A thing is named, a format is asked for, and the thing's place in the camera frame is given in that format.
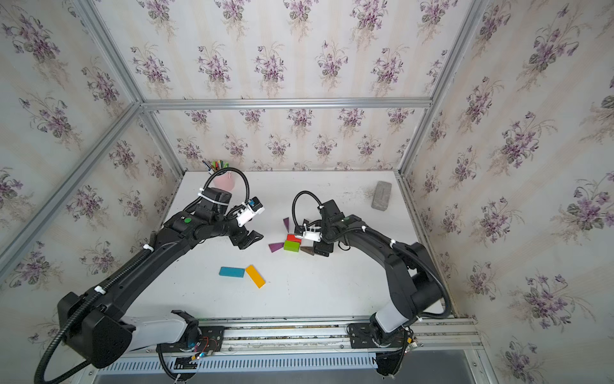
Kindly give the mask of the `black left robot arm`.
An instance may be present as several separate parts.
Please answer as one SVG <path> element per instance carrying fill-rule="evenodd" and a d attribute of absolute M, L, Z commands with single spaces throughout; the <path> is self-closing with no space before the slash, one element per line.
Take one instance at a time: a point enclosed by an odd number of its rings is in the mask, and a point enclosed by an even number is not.
<path fill-rule="evenodd" d="M 110 366 L 129 351 L 164 344 L 178 344 L 188 351 L 196 347 L 201 338 L 199 322 L 184 310 L 153 318 L 129 317 L 126 312 L 159 275 L 197 245 L 227 237 L 233 246 L 244 250 L 262 240 L 261 234 L 246 229 L 246 224 L 264 211 L 260 200 L 246 195 L 241 204 L 230 207 L 231 193 L 210 185 L 216 177 L 229 173 L 247 179 L 233 167 L 214 172 L 198 197 L 153 232 L 150 241 L 124 266 L 85 293 L 70 292 L 59 301 L 59 332 L 41 356 L 36 383 L 46 382 L 46 369 L 60 344 L 84 360 L 60 374 L 55 383 L 89 365 Z"/>

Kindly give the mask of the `yellow rectangular block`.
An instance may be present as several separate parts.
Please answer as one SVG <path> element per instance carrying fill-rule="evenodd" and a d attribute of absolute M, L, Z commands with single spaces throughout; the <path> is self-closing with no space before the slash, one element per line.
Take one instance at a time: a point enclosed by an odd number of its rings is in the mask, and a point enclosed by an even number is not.
<path fill-rule="evenodd" d="M 254 282 L 258 289 L 263 288 L 265 286 L 265 279 L 262 277 L 260 272 L 254 265 L 250 265 L 246 268 L 246 273 L 249 275 L 250 279 Z"/>

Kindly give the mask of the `brown triangle block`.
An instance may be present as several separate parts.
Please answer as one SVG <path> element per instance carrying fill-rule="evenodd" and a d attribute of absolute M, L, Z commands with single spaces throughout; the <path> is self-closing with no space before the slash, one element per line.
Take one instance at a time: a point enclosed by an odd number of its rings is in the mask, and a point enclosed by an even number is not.
<path fill-rule="evenodd" d="M 301 246 L 300 251 L 305 252 L 309 255 L 315 255 L 315 252 L 312 246 Z"/>

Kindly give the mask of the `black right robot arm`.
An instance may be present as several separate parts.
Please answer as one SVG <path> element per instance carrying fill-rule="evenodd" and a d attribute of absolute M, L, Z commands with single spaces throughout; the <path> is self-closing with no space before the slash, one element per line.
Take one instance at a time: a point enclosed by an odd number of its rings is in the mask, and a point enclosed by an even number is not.
<path fill-rule="evenodd" d="M 302 196 L 318 205 L 320 219 L 299 223 L 296 206 Z M 298 192 L 291 206 L 294 234 L 313 243 L 313 252 L 328 257 L 338 246 L 357 249 L 378 263 L 384 271 L 390 302 L 369 319 L 367 334 L 378 347 L 387 347 L 401 332 L 428 319 L 446 319 L 452 314 L 449 291 L 437 273 L 427 249 L 420 243 L 398 242 L 368 226 L 360 217 L 341 212 L 334 200 L 322 202 L 313 192 Z"/>

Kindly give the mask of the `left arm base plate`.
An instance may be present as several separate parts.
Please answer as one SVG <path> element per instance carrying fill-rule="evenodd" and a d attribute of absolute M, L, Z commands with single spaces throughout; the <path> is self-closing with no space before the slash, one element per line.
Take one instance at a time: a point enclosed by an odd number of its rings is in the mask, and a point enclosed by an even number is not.
<path fill-rule="evenodd" d="M 212 355 L 220 352 L 224 341 L 224 326 L 200 326 L 192 336 L 183 337 L 176 343 L 161 344 L 157 350 L 163 354 L 169 353 L 190 353 L 192 355 L 204 354 Z"/>

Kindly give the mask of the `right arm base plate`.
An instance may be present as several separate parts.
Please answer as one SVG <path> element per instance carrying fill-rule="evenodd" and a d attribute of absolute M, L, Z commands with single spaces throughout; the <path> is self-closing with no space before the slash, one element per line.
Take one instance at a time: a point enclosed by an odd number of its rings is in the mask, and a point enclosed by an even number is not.
<path fill-rule="evenodd" d="M 405 342 L 411 343 L 413 332 L 399 327 L 386 334 L 375 323 L 350 323 L 346 327 L 352 349 L 401 348 Z"/>

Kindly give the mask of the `green rectangular block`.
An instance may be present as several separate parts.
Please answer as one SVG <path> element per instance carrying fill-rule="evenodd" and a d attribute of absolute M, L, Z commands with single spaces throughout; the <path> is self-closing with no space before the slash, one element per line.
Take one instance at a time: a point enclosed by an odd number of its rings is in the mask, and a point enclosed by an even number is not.
<path fill-rule="evenodd" d="M 298 242 L 289 241 L 289 240 L 284 241 L 283 249 L 285 251 L 299 252 L 300 248 L 301 248 L 301 244 Z"/>

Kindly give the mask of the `red rectangular block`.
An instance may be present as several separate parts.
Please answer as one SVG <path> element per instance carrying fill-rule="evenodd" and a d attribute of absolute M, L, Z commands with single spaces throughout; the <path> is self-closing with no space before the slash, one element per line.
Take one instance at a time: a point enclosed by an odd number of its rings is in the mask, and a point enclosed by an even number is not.
<path fill-rule="evenodd" d="M 296 237 L 295 235 L 287 235 L 286 237 L 286 242 L 287 243 L 297 243 L 297 244 L 301 244 L 302 240 L 298 237 Z"/>

